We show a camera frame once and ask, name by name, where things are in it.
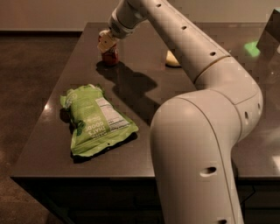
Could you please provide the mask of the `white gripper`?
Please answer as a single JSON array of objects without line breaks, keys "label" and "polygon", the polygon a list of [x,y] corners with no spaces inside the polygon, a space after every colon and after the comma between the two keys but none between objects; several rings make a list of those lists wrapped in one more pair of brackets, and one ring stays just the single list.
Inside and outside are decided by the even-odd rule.
[{"label": "white gripper", "polygon": [[116,44],[116,39],[110,30],[103,30],[99,33],[98,49],[101,53],[107,52]]}]

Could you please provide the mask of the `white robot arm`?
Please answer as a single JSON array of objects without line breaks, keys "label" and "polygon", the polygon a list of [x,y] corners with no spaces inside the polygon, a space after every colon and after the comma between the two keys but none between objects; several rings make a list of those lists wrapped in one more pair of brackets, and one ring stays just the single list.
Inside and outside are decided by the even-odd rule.
[{"label": "white robot arm", "polygon": [[195,91],[163,103],[150,150],[165,224],[244,224],[231,150],[257,125],[263,95],[250,74],[167,0],[121,0],[98,45],[106,52],[148,20]]}]

